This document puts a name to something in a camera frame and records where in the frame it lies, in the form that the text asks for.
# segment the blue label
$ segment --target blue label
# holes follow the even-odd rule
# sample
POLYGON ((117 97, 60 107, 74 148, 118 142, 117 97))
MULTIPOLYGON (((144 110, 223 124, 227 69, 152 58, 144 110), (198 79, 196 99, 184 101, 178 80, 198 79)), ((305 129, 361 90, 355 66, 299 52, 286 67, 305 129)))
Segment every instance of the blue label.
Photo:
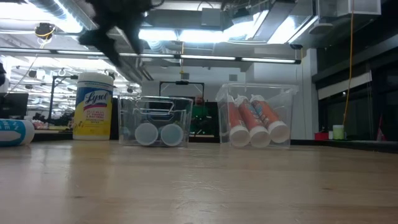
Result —
POLYGON ((0 119, 0 146, 18 146, 25 135, 26 129, 22 121, 0 119))
POLYGON ((107 107, 107 101, 112 98, 112 91, 92 87, 80 87, 76 94, 76 107, 83 102, 84 110, 95 107, 107 107))

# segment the white lid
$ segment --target white lid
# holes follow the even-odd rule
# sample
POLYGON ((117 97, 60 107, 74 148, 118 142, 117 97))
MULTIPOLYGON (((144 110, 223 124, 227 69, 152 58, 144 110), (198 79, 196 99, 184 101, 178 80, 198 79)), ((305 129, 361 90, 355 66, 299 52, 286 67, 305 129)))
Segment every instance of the white lid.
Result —
POLYGON ((244 100, 248 100, 248 98, 245 96, 238 95, 238 97, 235 99, 236 106, 240 106, 244 100))
POLYGON ((157 140, 159 132, 156 126, 153 124, 142 123, 136 128, 134 135, 139 144, 142 144, 143 146, 149 146, 157 140))
POLYGON ((32 142, 33 137, 35 136, 35 127, 30 121, 22 121, 25 125, 25 138, 21 142, 21 145, 29 144, 32 142))
POLYGON ((254 147, 267 147, 271 142, 271 138, 267 129, 263 126, 254 127, 250 130, 250 143, 254 147))
POLYGON ((168 124, 162 128, 160 138, 168 146, 178 146, 182 142, 184 132, 177 124, 168 124))
POLYGON ((283 121, 275 121, 268 126, 271 139, 276 143, 282 143, 289 139, 290 129, 283 121))
POLYGON ((250 142, 250 134, 247 128, 238 125, 229 132, 229 141, 235 147, 243 147, 250 142))
POLYGON ((228 95, 228 103, 230 103, 230 102, 235 102, 235 100, 234 100, 234 98, 233 98, 233 96, 231 96, 231 95, 228 95))
POLYGON ((109 75, 105 75, 98 72, 85 72, 79 74, 78 82, 81 81, 96 81, 101 83, 106 83, 109 85, 113 85, 113 78, 109 75))
POLYGON ((252 103, 254 100, 257 101, 265 101, 264 97, 262 97, 261 95, 251 95, 251 99, 250 99, 250 103, 252 103))

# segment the desk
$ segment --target desk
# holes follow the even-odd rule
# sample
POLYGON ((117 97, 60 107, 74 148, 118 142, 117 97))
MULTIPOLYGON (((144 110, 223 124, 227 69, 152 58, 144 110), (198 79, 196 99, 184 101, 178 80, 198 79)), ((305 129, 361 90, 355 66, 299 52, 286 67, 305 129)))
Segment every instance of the desk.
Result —
POLYGON ((15 223, 398 223, 398 155, 36 142, 0 149, 0 217, 15 223))

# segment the orange cable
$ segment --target orange cable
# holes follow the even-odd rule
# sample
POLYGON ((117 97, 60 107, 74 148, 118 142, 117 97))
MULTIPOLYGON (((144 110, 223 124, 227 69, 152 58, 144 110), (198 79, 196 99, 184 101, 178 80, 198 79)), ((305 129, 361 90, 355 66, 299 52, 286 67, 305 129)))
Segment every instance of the orange cable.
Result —
POLYGON ((351 79, 353 77, 353 45, 354 45, 354 0, 351 2, 351 42, 349 47, 349 80, 347 89, 346 108, 344 110, 343 125, 346 123, 348 100, 349 100, 349 89, 351 85, 351 79))

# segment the lysol wipes container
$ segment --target lysol wipes container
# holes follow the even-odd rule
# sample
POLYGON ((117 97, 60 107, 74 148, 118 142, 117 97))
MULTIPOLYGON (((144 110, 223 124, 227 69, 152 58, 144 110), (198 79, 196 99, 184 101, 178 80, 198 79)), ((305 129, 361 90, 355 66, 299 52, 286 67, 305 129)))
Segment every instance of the lysol wipes container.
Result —
POLYGON ((29 144, 35 136, 30 121, 0 119, 0 147, 29 144))
POLYGON ((271 139, 276 143, 282 143, 289 139, 290 129, 279 119, 278 114, 268 105, 261 95, 252 95, 250 99, 254 109, 265 124, 271 139))
POLYGON ((250 142, 250 134, 235 105, 234 98, 228 96, 229 141, 235 147, 243 147, 250 142))
POLYGON ((250 134, 250 143, 254 147, 266 147, 271 139, 267 129, 260 120, 256 111, 245 96, 239 96, 235 99, 238 110, 250 134))
POLYGON ((79 75, 73 139, 109 140, 113 78, 101 73, 79 75))

